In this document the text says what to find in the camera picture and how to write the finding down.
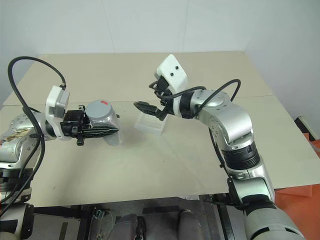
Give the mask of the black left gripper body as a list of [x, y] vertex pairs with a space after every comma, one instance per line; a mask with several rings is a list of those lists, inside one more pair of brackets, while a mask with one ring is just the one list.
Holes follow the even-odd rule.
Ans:
[[66, 137], [76, 138], [76, 134], [85, 129], [89, 124], [89, 119], [85, 112], [76, 110], [68, 110], [64, 115], [60, 127], [63, 135]]

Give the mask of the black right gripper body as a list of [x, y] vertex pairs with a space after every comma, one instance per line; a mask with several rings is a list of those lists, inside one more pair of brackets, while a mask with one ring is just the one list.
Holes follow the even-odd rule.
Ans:
[[173, 110], [174, 100], [172, 98], [166, 98], [172, 95], [172, 92], [169, 90], [169, 83], [165, 80], [163, 76], [160, 76], [159, 79], [163, 80], [163, 88], [154, 89], [154, 93], [160, 99], [160, 104], [164, 106], [164, 108], [163, 110], [160, 110], [159, 116], [156, 116], [156, 117], [159, 120], [163, 121], [168, 114], [174, 115], [174, 110]]

